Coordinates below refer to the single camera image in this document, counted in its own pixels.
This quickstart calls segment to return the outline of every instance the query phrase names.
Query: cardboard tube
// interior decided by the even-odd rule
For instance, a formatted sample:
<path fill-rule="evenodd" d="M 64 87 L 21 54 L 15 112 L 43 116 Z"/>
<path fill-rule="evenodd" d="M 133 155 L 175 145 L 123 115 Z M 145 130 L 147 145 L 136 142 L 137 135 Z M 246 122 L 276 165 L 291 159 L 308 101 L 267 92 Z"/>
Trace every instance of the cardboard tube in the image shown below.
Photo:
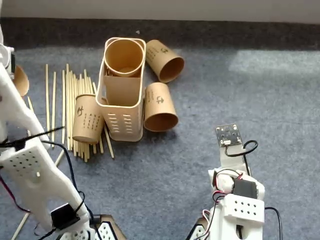
<path fill-rule="evenodd" d="M 94 94 L 82 94 L 76 98 L 72 138 L 75 141 L 97 144 L 104 128 L 104 117 Z"/>
<path fill-rule="evenodd" d="M 152 132 L 164 132 L 178 121 L 168 86 L 161 82 L 150 84 L 145 90 L 144 127 Z"/>
<path fill-rule="evenodd" d="M 144 50 L 132 39 L 117 39 L 106 46 L 104 63 L 116 76 L 131 77 L 137 74 L 144 62 Z"/>
<path fill-rule="evenodd" d="M 176 79 L 184 69 L 185 61 L 158 40 L 146 44 L 146 62 L 162 83 Z"/>
<path fill-rule="evenodd" d="M 25 96 L 29 91 L 29 80 L 23 68 L 19 65 L 15 66 L 13 84 L 18 90 L 21 97 Z"/>

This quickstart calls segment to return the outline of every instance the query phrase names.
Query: slotted basket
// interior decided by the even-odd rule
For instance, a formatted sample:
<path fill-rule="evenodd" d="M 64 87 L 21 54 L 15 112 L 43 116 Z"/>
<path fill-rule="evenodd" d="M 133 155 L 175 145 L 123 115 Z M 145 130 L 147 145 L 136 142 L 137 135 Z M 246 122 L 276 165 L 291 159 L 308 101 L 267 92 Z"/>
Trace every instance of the slotted basket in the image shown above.
<path fill-rule="evenodd" d="M 99 84 L 95 100 L 101 108 L 109 128 L 110 137 L 115 141 L 137 142 L 143 136 L 144 70 L 146 42 L 138 38 L 113 37 L 106 41 L 105 48 L 112 41 L 130 39 L 142 46 L 143 64 L 134 77 L 113 76 L 102 59 Z"/>

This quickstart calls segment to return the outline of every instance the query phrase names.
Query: gray carpet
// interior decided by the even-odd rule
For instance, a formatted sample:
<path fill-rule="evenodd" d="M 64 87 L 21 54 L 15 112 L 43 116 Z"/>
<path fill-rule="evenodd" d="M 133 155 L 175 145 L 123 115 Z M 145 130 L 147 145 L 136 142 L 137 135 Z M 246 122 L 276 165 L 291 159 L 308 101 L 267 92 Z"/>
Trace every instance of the gray carpet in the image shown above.
<path fill-rule="evenodd" d="M 214 126 L 237 123 L 253 176 L 264 184 L 265 204 L 279 209 L 284 239 L 320 236 L 320 26 L 142 20 L 3 19 L 5 43 L 26 71 L 36 115 L 46 125 L 45 64 L 70 64 L 98 81 L 105 41 L 114 36 L 159 39 L 185 58 L 169 84 L 177 127 L 145 131 L 137 143 L 113 142 L 89 163 L 72 159 L 79 189 L 94 213 L 111 214 L 130 240 L 184 240 L 202 209 L 213 206 L 207 170 L 219 167 Z M 147 67 L 145 83 L 156 81 Z M 56 124 L 62 122 L 56 110 Z M 11 138 L 25 134 L 13 126 Z M 61 133 L 56 136 L 61 141 Z M 49 151 L 55 159 L 60 150 Z M 69 176 L 64 159 L 59 167 Z M 5 179 L 16 191 L 13 183 Z M 23 213 L 0 187 L 0 235 L 10 239 Z M 30 217 L 18 239 L 36 239 Z M 277 240 L 278 221 L 267 212 L 264 240 Z"/>

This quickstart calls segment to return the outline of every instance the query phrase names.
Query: red wire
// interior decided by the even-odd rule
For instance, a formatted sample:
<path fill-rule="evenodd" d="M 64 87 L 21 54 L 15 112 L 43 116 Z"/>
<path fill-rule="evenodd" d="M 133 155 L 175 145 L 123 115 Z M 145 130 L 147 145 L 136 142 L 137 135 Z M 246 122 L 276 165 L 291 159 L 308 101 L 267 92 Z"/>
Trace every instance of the red wire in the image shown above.
<path fill-rule="evenodd" d="M 8 187 L 8 185 L 5 183 L 5 181 L 4 181 L 4 179 L 2 178 L 1 175 L 0 175 L 0 182 L 2 183 L 3 187 L 4 187 L 5 190 L 8 192 L 8 194 L 10 195 L 10 197 L 12 198 L 12 200 L 14 201 L 14 204 L 16 205 L 16 207 L 17 207 L 18 209 L 20 209 L 21 211 L 24 211 L 24 212 L 26 212 L 26 213 L 30 213 L 29 210 L 26 210 L 26 209 L 24 209 L 24 208 L 22 208 L 22 207 L 20 207 L 20 206 L 18 205 L 17 200 L 16 200 L 14 194 L 12 193 L 12 191 L 10 190 L 10 188 Z"/>

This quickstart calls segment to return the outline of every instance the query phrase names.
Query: white wall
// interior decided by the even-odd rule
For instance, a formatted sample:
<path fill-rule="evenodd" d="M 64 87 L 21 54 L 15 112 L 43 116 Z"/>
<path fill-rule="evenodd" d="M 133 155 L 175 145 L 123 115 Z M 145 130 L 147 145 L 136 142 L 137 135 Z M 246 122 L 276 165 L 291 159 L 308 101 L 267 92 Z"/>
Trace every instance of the white wall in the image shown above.
<path fill-rule="evenodd" d="M 320 23 L 320 0 L 4 0 L 2 16 Z"/>

